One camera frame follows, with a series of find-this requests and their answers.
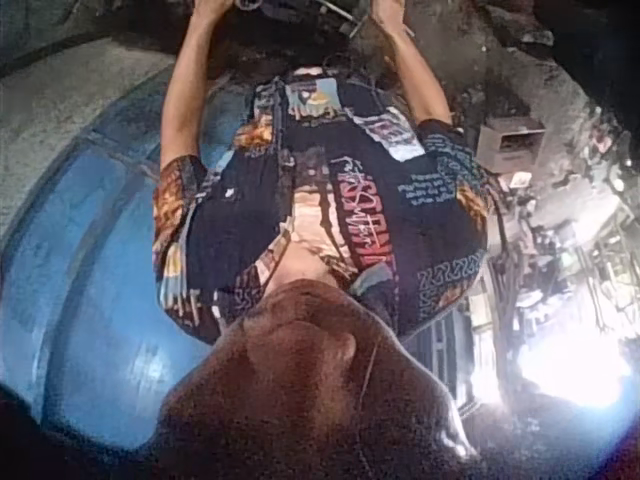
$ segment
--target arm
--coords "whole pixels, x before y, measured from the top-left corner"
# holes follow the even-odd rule
[[[430,118],[451,124],[451,111],[431,68],[407,35],[404,0],[372,0],[373,19],[389,38],[398,76],[417,124]]]
[[[198,155],[200,123],[207,93],[211,36],[232,0],[198,0],[162,111],[160,168],[174,158]]]

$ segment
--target patterned shirt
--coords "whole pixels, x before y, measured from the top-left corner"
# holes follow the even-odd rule
[[[154,194],[161,306],[214,343],[263,297],[291,242],[399,337],[471,286],[486,252],[485,171],[461,135],[413,128],[383,92],[354,78],[276,78],[251,121],[207,170],[166,166]]]

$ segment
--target person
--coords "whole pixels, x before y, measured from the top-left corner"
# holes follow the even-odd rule
[[[231,0],[198,0],[162,117],[159,301],[210,356],[167,396],[153,476],[460,476],[476,458],[446,388],[403,348],[477,276],[489,179],[451,126],[400,0],[373,0],[411,115],[353,72],[256,88],[207,169],[207,61]]]

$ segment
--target ground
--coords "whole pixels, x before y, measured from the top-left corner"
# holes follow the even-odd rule
[[[172,61],[105,39],[0,80],[0,238],[64,147],[109,103]]]

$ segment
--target debris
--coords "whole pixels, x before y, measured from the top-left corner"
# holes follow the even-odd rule
[[[540,25],[533,15],[508,12],[490,5],[484,8],[491,17],[494,34],[504,47],[519,47],[522,43],[553,46],[553,33]]]

